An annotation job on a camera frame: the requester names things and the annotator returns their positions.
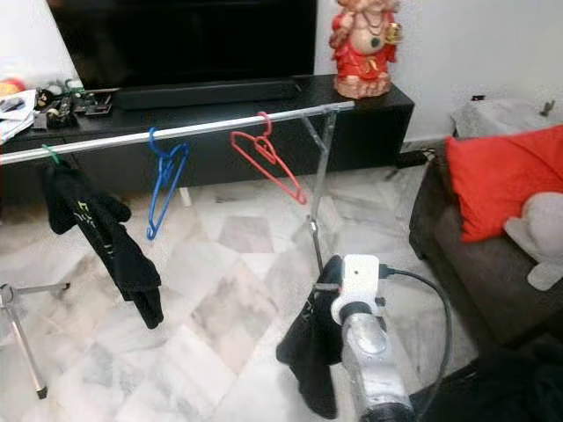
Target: black cloth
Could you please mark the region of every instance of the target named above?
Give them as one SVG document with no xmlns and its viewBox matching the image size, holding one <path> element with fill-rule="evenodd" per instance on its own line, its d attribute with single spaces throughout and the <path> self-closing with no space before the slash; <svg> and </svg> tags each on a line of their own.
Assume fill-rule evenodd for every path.
<svg viewBox="0 0 563 422">
<path fill-rule="evenodd" d="M 563 345 L 500 350 L 440 388 L 425 422 L 563 422 Z M 415 408 L 427 397 L 412 396 Z"/>
<path fill-rule="evenodd" d="M 51 229 L 61 235 L 78 224 L 123 299 L 135 303 L 147 327 L 157 327 L 164 319 L 158 292 L 160 276 L 120 224 L 131 217 L 129 208 L 99 191 L 64 162 L 42 173 Z"/>
<path fill-rule="evenodd" d="M 318 283 L 341 283 L 342 259 L 332 257 Z M 276 349 L 279 362 L 288 364 L 299 381 L 299 392 L 309 408 L 323 418 L 337 417 L 330 366 L 341 361 L 342 329 L 331 316 L 338 292 L 312 291 L 301 313 Z"/>
</svg>

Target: marble floor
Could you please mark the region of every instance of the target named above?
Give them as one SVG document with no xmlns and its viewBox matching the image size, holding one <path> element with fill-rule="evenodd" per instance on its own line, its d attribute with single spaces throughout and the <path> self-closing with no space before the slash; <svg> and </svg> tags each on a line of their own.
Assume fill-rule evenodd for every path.
<svg viewBox="0 0 563 422">
<path fill-rule="evenodd" d="M 376 254 L 435 279 L 408 244 L 424 168 L 328 176 L 319 222 L 325 259 Z M 300 178 L 311 196 L 314 179 Z M 165 321 L 149 331 L 124 302 L 77 228 L 52 233 L 41 208 L 4 213 L 0 280 L 15 287 L 70 282 L 62 295 L 18 304 L 49 395 L 38 400 L 0 316 L 0 421 L 305 422 L 311 413 L 275 346 L 318 276 L 304 224 L 308 208 L 266 181 L 192 188 L 173 200 L 154 242 L 144 237 L 149 197 L 125 198 L 126 227 L 161 274 Z M 399 277 L 382 282 L 391 342 L 407 389 L 435 377 L 442 305 Z M 449 371 L 477 355 L 456 319 Z M 332 368 L 339 421 L 355 420 L 347 374 Z"/>
</svg>

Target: blue hanger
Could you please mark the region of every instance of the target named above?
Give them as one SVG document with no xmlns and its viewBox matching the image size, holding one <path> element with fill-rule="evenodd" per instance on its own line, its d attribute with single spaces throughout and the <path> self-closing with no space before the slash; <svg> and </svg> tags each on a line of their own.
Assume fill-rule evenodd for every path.
<svg viewBox="0 0 563 422">
<path fill-rule="evenodd" d="M 155 184 L 155 189 L 152 192 L 152 198 L 150 199 L 149 208 L 149 227 L 147 228 L 147 238 L 149 240 L 154 240 L 154 238 L 157 236 L 160 224 L 162 224 L 162 221 L 165 218 L 166 211 L 168 210 L 168 206 L 170 205 L 170 200 L 174 195 L 174 190 L 176 189 L 176 185 L 178 184 L 179 177 L 181 176 L 182 171 L 186 168 L 186 161 L 189 153 L 189 149 L 185 143 L 181 143 L 180 145 L 175 146 L 170 152 L 162 151 L 155 144 L 154 133 L 156 130 L 157 129 L 155 127 L 151 127 L 149 130 L 149 147 L 158 156 L 158 180 Z M 176 176 L 174 176 L 174 180 L 170 185 L 172 171 L 174 170 L 174 157 L 177 154 L 181 154 L 182 159 L 179 163 L 178 169 L 176 170 Z M 167 187 L 168 185 L 170 185 L 170 192 L 168 192 L 168 196 L 166 197 L 165 203 L 162 206 L 162 211 L 160 213 L 160 216 L 158 217 L 158 221 L 155 224 L 154 214 L 155 208 L 157 207 L 158 193 L 160 192 L 161 188 Z"/>
</svg>

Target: red hanger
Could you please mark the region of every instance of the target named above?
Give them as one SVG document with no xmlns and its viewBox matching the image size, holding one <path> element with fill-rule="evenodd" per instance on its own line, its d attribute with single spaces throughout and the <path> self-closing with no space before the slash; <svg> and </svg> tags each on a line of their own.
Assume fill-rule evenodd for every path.
<svg viewBox="0 0 563 422">
<path fill-rule="evenodd" d="M 281 189 L 283 189 L 285 192 L 287 192 L 289 194 L 289 196 L 291 196 L 291 198 L 293 198 L 294 200 L 299 202 L 301 205 L 306 204 L 307 198 L 305 197 L 303 190 L 301 189 L 301 185 L 299 185 L 299 182 L 297 181 L 296 177 L 293 175 L 293 173 L 291 172 L 289 167 L 275 153 L 274 146 L 272 145 L 272 143 L 268 139 L 268 136 L 270 136 L 272 134 L 272 121 L 270 120 L 269 116 L 264 112 L 260 112 L 259 115 L 262 116 L 266 120 L 266 125 L 267 125 L 266 131 L 261 136 L 251 136 L 251 135 L 246 134 L 244 132 L 231 132 L 230 133 L 230 145 L 232 145 L 232 148 L 236 149 L 241 156 L 246 158 L 250 162 L 250 164 L 252 164 L 254 167 L 256 167 L 264 176 L 266 176 L 267 178 L 272 180 Z M 279 165 L 280 167 L 282 167 L 283 170 L 285 171 L 285 173 L 288 175 L 291 182 L 293 183 L 293 186 L 295 187 L 296 190 L 292 191 L 289 187 L 284 185 L 280 180 L 275 178 L 268 170 L 266 170 L 264 167 L 262 167 L 260 164 L 258 164 L 256 162 L 256 160 L 254 160 L 254 158 L 249 156 L 246 151 L 244 151 L 242 148 L 240 148 L 240 146 L 237 144 L 237 136 L 243 136 L 244 138 L 248 139 L 249 141 L 252 141 L 252 143 L 254 144 L 254 148 L 270 164 Z"/>
</svg>

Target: papers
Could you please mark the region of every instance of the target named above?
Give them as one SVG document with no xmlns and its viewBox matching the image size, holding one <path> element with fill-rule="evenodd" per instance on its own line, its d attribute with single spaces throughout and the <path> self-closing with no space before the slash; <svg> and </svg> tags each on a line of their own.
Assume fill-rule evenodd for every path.
<svg viewBox="0 0 563 422">
<path fill-rule="evenodd" d="M 19 92 L 17 94 L 7 95 L 2 99 L 22 98 L 24 106 L 18 110 L 0 113 L 0 145 L 10 140 L 24 129 L 33 124 L 35 107 L 35 90 Z"/>
</svg>

